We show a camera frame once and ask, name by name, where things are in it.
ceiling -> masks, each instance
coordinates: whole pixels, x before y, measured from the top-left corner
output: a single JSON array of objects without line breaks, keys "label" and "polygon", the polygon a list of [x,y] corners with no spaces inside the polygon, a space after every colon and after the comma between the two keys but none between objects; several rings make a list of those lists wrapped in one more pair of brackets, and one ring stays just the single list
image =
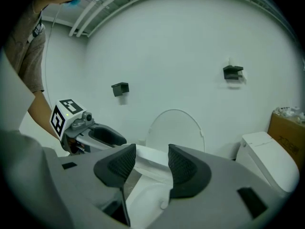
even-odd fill
[{"label": "ceiling", "polygon": [[[107,0],[100,0],[96,2],[92,9],[86,14],[86,16],[82,19],[80,24],[76,27],[74,34],[78,32],[80,28],[82,28],[83,24],[87,21],[87,19],[96,11],[102,3]],[[132,4],[132,2],[137,2],[138,0],[113,0],[107,6],[105,6],[102,11],[100,11],[96,17],[88,24],[88,26],[84,29],[84,33],[87,36],[90,36],[96,29],[97,26],[101,26],[101,24],[110,18],[112,15],[116,14],[122,8],[125,8]],[[287,22],[279,8],[274,4],[272,0],[245,0],[257,7],[263,9],[264,11],[271,14],[275,17],[279,22],[281,22],[286,29],[291,33],[291,35],[295,38],[295,33],[291,28],[290,24]],[[60,7],[61,10],[56,18],[56,23],[64,24],[69,27],[72,27],[81,13],[85,10],[85,8],[91,3],[91,0],[80,0],[77,5],[71,4],[63,4],[62,6],[57,4],[49,5],[43,11],[42,19],[45,21],[54,21],[57,12],[59,11]]]}]

black gripper pad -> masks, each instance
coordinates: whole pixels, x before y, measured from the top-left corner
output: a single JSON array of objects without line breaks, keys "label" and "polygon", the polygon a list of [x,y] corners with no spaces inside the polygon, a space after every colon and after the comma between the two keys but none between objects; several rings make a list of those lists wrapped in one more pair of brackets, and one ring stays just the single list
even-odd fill
[{"label": "black gripper pad", "polygon": [[168,146],[168,164],[173,176],[170,199],[196,196],[211,180],[210,167],[178,146],[174,144]]},{"label": "black gripper pad", "polygon": [[104,128],[104,127],[96,127],[89,132],[89,136],[94,138],[97,141],[102,143],[106,143],[109,145],[117,145],[121,146],[126,144],[127,141],[123,136],[116,134],[115,132]]},{"label": "black gripper pad", "polygon": [[237,190],[237,192],[242,198],[244,204],[247,206],[253,219],[258,217],[267,209],[267,206],[262,202],[251,187],[243,187]]},{"label": "black gripper pad", "polygon": [[135,164],[136,145],[99,160],[93,168],[96,177],[106,186],[122,188]]}]

white toilet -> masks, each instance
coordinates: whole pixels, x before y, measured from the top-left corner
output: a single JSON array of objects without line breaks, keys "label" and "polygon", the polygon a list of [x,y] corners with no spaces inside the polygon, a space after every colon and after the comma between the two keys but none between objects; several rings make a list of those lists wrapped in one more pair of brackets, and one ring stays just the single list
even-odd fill
[{"label": "white toilet", "polygon": [[134,169],[142,174],[126,200],[131,226],[148,227],[167,207],[173,177],[168,167],[168,145],[205,152],[203,132],[186,112],[168,110],[150,127],[146,146],[137,145]]},{"label": "white toilet", "polygon": [[293,192],[299,181],[294,160],[266,132],[243,135],[236,162],[259,176],[282,197]]}]

cardboard box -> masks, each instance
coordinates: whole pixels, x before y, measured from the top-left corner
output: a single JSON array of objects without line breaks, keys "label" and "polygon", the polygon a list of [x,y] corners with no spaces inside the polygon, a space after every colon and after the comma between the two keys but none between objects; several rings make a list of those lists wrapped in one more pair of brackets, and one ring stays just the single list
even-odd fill
[{"label": "cardboard box", "polygon": [[272,113],[268,134],[290,154],[301,170],[305,159],[305,124],[297,123],[296,119]]}]

toilet lid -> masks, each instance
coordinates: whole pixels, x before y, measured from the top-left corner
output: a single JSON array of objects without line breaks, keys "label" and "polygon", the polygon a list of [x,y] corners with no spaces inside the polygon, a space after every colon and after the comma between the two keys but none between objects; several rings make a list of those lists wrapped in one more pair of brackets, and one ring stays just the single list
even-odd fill
[{"label": "toilet lid", "polygon": [[203,132],[188,113],[170,109],[161,113],[152,123],[146,146],[168,153],[168,145],[176,144],[205,152]]}]

